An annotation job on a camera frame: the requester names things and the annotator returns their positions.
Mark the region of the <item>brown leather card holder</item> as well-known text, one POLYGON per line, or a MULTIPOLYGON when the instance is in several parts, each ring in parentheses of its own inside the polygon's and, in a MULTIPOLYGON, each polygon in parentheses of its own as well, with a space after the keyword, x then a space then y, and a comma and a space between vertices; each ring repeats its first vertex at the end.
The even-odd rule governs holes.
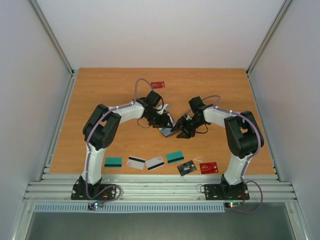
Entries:
MULTIPOLYGON (((167 115, 169 116, 169 119, 170 119, 170 123, 172 124, 172 126, 174 127, 175 126, 175 121, 172 117, 172 115, 168 112, 167 115)), ((170 135, 172 135, 174 132, 171 132, 171 127, 169 128, 159 128, 159 132, 164 136, 164 137, 169 137, 170 135)))

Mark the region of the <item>black VIP card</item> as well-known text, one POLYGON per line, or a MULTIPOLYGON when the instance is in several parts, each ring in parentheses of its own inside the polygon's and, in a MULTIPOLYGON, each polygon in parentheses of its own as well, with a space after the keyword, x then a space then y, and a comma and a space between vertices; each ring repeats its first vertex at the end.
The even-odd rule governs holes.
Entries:
POLYGON ((179 174, 182 177, 197 170, 197 168, 192 160, 187 161, 181 165, 178 165, 177 169, 178 169, 179 174))

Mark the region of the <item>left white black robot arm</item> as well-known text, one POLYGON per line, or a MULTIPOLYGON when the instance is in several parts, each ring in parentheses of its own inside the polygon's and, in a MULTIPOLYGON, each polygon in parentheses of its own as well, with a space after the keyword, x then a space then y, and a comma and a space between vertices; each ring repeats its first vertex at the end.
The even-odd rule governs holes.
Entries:
POLYGON ((95 108, 82 130, 86 144, 84 170, 78 180, 82 194, 89 199, 96 199, 103 192, 102 163, 106 149, 115 139, 120 124, 145 118, 153 128, 174 127, 165 111, 165 105, 156 107, 162 101, 163 98, 152 90, 146 97, 136 98, 127 104, 113 107, 99 104, 95 108))

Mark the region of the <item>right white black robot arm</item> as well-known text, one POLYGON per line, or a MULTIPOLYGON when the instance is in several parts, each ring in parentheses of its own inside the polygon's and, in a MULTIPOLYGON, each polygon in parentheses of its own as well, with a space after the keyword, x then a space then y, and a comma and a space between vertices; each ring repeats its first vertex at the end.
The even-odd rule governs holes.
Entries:
POLYGON ((231 157, 218 185, 218 192, 225 199, 244 193, 244 175, 251 159, 264 145, 253 113, 226 110, 215 104, 206 105, 199 96, 192 98, 188 103, 193 116, 185 113, 171 131, 180 131, 177 136, 180 139, 190 139, 195 136, 197 128, 203 125, 215 124, 223 127, 231 157))

